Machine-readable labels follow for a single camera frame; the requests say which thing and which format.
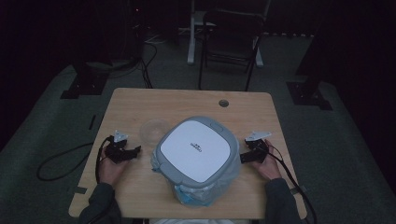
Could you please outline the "black folding chair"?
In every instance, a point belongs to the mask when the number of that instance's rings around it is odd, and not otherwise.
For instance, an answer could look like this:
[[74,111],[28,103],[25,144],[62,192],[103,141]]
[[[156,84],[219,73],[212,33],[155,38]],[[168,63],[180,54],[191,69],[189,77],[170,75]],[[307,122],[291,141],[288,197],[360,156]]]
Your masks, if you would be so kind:
[[203,42],[198,88],[202,88],[204,66],[212,61],[246,63],[248,90],[253,66],[264,34],[264,18],[257,14],[213,9],[203,16]]

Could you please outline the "person's left hand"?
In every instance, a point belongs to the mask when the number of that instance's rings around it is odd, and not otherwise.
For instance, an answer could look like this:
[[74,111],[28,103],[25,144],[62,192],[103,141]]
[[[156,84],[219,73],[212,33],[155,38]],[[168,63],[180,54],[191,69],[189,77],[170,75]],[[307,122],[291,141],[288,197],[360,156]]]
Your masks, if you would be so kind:
[[128,165],[129,161],[113,162],[106,156],[106,148],[104,148],[98,166],[98,182],[115,187]]

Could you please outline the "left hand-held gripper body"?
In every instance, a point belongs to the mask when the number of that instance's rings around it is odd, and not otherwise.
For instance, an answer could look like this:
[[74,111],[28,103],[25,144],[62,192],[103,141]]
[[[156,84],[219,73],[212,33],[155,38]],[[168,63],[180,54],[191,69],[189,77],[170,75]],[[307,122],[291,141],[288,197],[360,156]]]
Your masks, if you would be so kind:
[[110,143],[106,147],[106,156],[110,158],[114,163],[122,162],[122,156],[128,154],[125,152],[125,146],[127,145],[128,135],[115,131],[113,135],[110,136]]

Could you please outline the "person's right hand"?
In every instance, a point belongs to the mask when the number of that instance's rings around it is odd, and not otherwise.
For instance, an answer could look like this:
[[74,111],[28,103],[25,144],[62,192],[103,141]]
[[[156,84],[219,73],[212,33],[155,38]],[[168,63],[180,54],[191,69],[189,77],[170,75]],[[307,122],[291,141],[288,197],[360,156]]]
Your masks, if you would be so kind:
[[258,171],[258,173],[267,180],[274,180],[281,178],[282,175],[279,171],[277,161],[272,156],[274,147],[270,141],[265,140],[265,144],[268,146],[269,154],[266,156],[263,162],[254,161],[252,166]]

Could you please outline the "grey white-lidded trash bin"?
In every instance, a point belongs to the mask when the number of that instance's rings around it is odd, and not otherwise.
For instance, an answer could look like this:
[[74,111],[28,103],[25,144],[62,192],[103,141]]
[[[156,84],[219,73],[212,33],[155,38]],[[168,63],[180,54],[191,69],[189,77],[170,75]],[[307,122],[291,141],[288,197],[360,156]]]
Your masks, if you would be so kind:
[[219,153],[221,158],[225,158],[236,150],[239,154],[239,142],[228,128],[211,118],[199,116],[181,121],[161,139],[156,148],[169,161],[179,155],[208,157],[211,153]]

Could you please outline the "black stand base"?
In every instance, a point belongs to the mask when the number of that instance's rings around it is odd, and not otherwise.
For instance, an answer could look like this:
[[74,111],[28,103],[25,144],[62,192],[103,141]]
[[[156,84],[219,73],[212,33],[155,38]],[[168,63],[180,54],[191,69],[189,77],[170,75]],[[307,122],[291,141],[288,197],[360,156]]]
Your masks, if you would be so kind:
[[63,91],[62,99],[77,99],[80,95],[101,95],[109,77],[108,72],[97,71],[86,63],[72,64],[76,77],[68,90]]
[[319,90],[326,77],[326,44],[320,35],[315,35],[305,56],[297,68],[297,76],[306,76],[304,82],[288,82],[287,87],[295,105],[315,105],[320,110],[332,110],[332,106]]

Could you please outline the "clear plastic bin liner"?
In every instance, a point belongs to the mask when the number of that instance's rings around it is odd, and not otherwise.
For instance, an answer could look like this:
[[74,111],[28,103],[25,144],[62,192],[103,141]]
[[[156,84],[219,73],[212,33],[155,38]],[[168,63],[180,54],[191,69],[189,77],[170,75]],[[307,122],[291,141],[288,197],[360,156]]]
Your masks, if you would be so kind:
[[176,198],[190,206],[210,206],[222,196],[238,177],[241,162],[238,150],[221,158],[219,153],[208,157],[179,155],[169,161],[156,148],[151,157],[152,170],[162,174]]

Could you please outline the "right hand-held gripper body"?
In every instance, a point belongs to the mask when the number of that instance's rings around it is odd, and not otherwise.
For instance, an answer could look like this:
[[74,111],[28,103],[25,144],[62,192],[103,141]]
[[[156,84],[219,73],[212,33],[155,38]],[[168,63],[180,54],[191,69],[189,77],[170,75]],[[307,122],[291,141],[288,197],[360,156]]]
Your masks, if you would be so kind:
[[266,155],[268,154],[268,146],[264,142],[264,138],[270,136],[269,132],[252,132],[250,136],[245,138],[245,143],[249,150],[254,148],[258,149],[258,153],[252,156],[260,156],[262,158],[261,162],[264,161]]

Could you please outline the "clear plastic cup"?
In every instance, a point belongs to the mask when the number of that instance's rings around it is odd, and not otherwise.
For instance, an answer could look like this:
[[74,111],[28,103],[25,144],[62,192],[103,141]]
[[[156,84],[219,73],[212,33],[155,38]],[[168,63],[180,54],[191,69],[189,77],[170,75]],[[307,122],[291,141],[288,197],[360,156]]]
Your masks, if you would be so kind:
[[167,121],[163,119],[151,119],[140,127],[139,135],[145,144],[155,147],[168,131],[169,124]]

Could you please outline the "black metal chair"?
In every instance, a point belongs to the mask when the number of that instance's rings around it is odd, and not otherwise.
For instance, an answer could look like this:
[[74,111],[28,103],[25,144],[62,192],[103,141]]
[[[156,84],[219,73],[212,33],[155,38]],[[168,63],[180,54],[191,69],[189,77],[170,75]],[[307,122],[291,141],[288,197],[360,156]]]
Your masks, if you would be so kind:
[[[194,65],[195,62],[195,35],[196,27],[203,25],[203,16],[205,10],[198,10],[196,2],[198,0],[191,0],[190,12],[190,40],[187,55],[187,65]],[[226,11],[234,11],[240,13],[253,14],[267,19],[269,7],[272,0],[216,0],[214,8]]]

